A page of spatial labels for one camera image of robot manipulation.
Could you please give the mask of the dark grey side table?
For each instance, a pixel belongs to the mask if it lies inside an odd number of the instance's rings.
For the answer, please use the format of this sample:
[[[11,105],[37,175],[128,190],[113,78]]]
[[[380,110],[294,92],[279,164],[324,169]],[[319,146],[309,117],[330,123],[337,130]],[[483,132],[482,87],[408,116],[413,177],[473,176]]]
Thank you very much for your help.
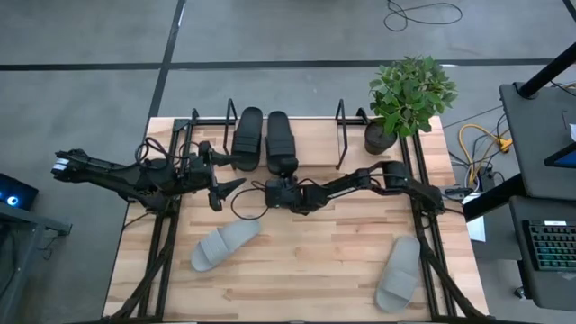
[[[0,202],[0,324],[12,322],[46,230],[59,236],[72,225]]]

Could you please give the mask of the black slide sandal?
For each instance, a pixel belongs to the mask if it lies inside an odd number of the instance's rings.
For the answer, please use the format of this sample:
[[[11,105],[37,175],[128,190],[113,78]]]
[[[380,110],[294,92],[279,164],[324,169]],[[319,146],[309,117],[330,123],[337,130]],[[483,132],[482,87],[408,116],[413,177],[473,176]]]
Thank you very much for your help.
[[[289,119],[284,112],[275,111],[268,115],[265,147],[267,167],[280,167],[283,176],[289,164],[299,164],[296,158],[295,139]]]
[[[234,131],[231,154],[238,157],[234,167],[241,171],[254,171],[261,155],[263,113],[257,107],[247,107]]]

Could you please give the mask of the black tablet screen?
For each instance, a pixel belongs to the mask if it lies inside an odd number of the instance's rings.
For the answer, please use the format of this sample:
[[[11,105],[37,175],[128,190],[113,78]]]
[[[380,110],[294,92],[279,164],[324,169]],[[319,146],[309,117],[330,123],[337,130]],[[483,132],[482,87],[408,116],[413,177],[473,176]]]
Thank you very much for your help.
[[[576,142],[547,157],[544,164],[547,167],[576,169]]]

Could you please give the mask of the wooden shelf black metal frame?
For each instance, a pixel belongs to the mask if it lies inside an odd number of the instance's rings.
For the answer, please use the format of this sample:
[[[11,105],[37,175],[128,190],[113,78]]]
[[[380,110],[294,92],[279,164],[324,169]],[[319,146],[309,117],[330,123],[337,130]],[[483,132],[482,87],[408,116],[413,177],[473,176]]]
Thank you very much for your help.
[[[227,101],[222,142],[222,148],[227,154],[231,153],[233,134],[243,111],[237,111],[232,99]],[[269,114],[263,113],[261,155],[258,167],[267,167],[266,134]],[[337,102],[336,112],[331,117],[287,117],[295,139],[299,167],[341,168],[348,148],[347,127],[351,124],[347,119],[346,108],[342,100]]]

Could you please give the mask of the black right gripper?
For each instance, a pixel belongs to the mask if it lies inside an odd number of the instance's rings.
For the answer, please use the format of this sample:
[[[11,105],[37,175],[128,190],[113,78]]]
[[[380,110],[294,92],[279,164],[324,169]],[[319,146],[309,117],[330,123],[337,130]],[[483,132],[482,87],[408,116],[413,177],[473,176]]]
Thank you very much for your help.
[[[286,209],[292,213],[311,213],[316,206],[309,197],[310,186],[298,184],[294,173],[298,164],[289,164],[284,171],[280,167],[268,168],[268,171],[276,177],[265,182],[265,205],[268,208]]]

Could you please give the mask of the black desk support bar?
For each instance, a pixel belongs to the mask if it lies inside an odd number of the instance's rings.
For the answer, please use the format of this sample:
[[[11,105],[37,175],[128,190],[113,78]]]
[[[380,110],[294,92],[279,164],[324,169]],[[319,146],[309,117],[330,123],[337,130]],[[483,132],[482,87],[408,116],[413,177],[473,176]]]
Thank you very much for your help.
[[[466,221],[473,221],[487,212],[507,204],[512,196],[525,196],[527,194],[521,174],[514,175],[502,184],[482,193],[463,206]]]

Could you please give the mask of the grey desk top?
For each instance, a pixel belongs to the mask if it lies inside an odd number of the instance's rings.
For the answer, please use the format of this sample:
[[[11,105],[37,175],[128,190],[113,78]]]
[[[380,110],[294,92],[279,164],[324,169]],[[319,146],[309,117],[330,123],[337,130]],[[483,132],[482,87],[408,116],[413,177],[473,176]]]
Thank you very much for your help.
[[[576,168],[546,166],[545,159],[573,143],[576,90],[544,87],[533,99],[514,85],[499,87],[517,162],[529,196],[576,201]]]
[[[537,271],[522,225],[522,221],[576,221],[576,205],[514,196],[508,206],[521,253],[519,267],[526,297],[540,308],[576,311],[576,272]]]

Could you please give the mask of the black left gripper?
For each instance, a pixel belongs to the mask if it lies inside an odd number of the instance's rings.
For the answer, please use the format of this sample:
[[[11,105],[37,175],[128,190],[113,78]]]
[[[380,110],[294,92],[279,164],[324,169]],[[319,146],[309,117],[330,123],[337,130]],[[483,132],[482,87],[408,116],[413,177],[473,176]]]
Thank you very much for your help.
[[[237,155],[217,152],[209,141],[199,143],[199,156],[190,156],[181,161],[181,188],[183,193],[209,190],[209,204],[215,212],[222,210],[222,201],[243,185],[247,179],[239,178],[226,183],[217,183],[213,165],[223,167],[239,161]]]

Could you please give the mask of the black monitor pole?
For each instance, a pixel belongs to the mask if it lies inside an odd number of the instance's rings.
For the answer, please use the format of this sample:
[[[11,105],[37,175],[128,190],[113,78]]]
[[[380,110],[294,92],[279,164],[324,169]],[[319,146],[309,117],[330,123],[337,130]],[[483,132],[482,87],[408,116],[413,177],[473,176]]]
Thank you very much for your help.
[[[515,84],[517,93],[525,99],[533,99],[540,89],[551,83],[564,70],[576,62],[576,42],[562,52],[557,58],[547,64],[526,83]]]

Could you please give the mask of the black computer blue light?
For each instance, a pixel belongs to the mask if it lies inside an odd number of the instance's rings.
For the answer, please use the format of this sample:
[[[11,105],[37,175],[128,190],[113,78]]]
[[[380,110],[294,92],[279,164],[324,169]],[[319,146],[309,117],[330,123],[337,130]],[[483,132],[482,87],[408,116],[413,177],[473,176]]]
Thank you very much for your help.
[[[29,211],[39,190],[13,177],[0,173],[0,203]]]

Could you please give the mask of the green potted plant black pot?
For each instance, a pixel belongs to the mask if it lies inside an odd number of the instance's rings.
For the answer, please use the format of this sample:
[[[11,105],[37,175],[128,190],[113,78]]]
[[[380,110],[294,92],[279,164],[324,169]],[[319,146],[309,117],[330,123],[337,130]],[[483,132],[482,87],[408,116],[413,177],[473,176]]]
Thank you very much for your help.
[[[374,118],[365,128],[364,148],[380,155],[400,138],[430,132],[430,119],[452,106],[457,89],[434,58],[406,57],[379,67],[369,95]]]

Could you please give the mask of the black power strip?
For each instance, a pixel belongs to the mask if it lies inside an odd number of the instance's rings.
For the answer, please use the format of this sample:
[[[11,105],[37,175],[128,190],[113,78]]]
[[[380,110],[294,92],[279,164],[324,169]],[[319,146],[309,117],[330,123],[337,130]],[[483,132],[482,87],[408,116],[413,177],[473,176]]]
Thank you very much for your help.
[[[447,187],[442,189],[442,195],[450,201],[461,202],[463,201],[468,195],[473,193],[472,188],[466,187]]]

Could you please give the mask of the grey slide sandal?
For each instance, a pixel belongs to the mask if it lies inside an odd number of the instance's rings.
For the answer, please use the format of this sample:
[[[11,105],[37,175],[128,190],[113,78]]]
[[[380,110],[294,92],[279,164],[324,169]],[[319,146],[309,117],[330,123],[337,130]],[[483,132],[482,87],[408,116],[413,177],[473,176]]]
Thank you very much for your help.
[[[410,303],[419,280],[419,253],[420,243],[416,238],[402,236],[395,240],[374,293],[380,310],[399,312]]]
[[[261,231],[258,220],[235,220],[202,238],[191,254],[191,266],[207,272],[220,265]]]

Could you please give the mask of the white paper sheet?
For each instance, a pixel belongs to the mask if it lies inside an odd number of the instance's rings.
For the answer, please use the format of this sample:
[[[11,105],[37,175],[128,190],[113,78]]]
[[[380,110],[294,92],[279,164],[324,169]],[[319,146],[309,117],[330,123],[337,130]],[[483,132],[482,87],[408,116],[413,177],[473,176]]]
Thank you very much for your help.
[[[478,198],[479,196],[480,196],[479,193],[470,193],[463,199],[463,204],[467,204],[470,201]],[[486,230],[483,216],[474,220],[468,220],[466,222],[466,226],[471,240],[482,243],[486,242]]]

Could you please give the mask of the backlit black keyboard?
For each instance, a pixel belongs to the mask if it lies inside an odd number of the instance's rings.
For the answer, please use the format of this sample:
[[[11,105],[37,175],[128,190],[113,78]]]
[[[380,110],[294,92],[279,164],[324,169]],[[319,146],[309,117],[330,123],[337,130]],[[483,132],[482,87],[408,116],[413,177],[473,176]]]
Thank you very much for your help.
[[[576,272],[576,221],[523,220],[522,225],[537,271]]]

